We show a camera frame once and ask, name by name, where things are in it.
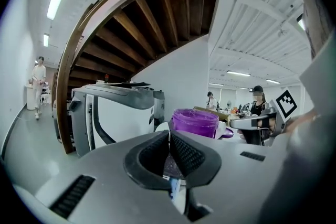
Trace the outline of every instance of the wooden handrail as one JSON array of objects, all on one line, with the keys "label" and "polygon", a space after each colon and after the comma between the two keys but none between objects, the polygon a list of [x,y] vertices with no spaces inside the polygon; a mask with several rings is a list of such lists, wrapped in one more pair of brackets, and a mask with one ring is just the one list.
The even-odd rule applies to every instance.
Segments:
[{"label": "wooden handrail", "polygon": [[59,134],[63,143],[63,147],[67,154],[74,151],[72,142],[70,139],[67,119],[67,90],[69,75],[71,71],[71,65],[73,63],[76,49],[82,38],[83,30],[93,14],[106,2],[107,0],[101,0],[94,7],[92,4],[86,9],[83,15],[78,20],[75,28],[73,29],[68,43],[64,49],[62,58],[59,63],[57,71],[57,83],[56,83],[56,111],[57,111],[57,123]]}]

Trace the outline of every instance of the person sitting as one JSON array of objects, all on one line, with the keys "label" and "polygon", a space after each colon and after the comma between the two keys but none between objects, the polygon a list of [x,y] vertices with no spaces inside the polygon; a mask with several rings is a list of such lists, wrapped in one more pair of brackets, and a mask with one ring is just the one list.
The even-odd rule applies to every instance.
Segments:
[{"label": "person sitting", "polygon": [[[321,50],[324,43],[328,40],[329,35],[334,30],[334,24],[328,14],[321,0],[303,0],[304,11],[303,11],[303,21],[305,24],[305,32],[307,34],[310,49],[311,58],[317,55]],[[314,118],[318,116],[316,110],[313,108],[306,114],[299,115],[291,118],[286,125],[284,133],[291,133],[300,124],[308,121],[313,121]],[[258,121],[258,126],[261,127],[261,121]],[[275,119],[269,120],[269,128],[271,131],[274,130]]]},{"label": "person sitting", "polygon": [[251,107],[251,115],[261,115],[262,107],[266,103],[265,94],[262,86],[255,86],[253,88],[253,97],[255,101]]}]

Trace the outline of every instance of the white wall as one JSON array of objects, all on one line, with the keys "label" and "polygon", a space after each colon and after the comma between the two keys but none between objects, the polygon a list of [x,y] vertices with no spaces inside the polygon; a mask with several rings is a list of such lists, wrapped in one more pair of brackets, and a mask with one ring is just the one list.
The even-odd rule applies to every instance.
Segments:
[{"label": "white wall", "polygon": [[222,89],[222,96],[220,99],[220,107],[226,108],[227,101],[231,101],[231,108],[236,104],[236,90]]},{"label": "white wall", "polygon": [[46,67],[46,82],[49,82],[49,88],[53,88],[53,79],[54,79],[54,73],[56,73],[57,68],[51,68],[51,67]]},{"label": "white wall", "polygon": [[26,103],[25,84],[35,62],[29,31],[28,0],[11,0],[0,23],[0,146]]},{"label": "white wall", "polygon": [[281,93],[282,93],[282,88],[280,86],[264,88],[264,94],[265,94],[266,102],[269,102],[272,99],[275,99],[275,98],[279,97],[281,95]]},{"label": "white wall", "polygon": [[248,90],[243,90],[243,89],[237,89],[236,90],[236,102],[235,105],[237,108],[239,108],[240,105],[244,105],[247,103],[252,103],[253,102],[253,95],[251,92]]},{"label": "white wall", "polygon": [[305,114],[313,109],[314,104],[310,99],[309,93],[304,89],[304,100],[303,100],[303,108],[302,108],[302,114]]},{"label": "white wall", "polygon": [[132,78],[147,82],[165,95],[165,120],[178,108],[205,106],[209,60],[207,36],[201,37],[158,60]]}]

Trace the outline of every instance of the purple cup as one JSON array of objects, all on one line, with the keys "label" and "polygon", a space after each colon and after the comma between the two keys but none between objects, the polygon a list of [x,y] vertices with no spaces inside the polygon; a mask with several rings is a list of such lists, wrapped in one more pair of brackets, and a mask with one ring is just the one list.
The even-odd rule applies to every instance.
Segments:
[{"label": "purple cup", "polygon": [[206,111],[176,109],[173,113],[172,122],[175,130],[214,138],[219,117]]}]

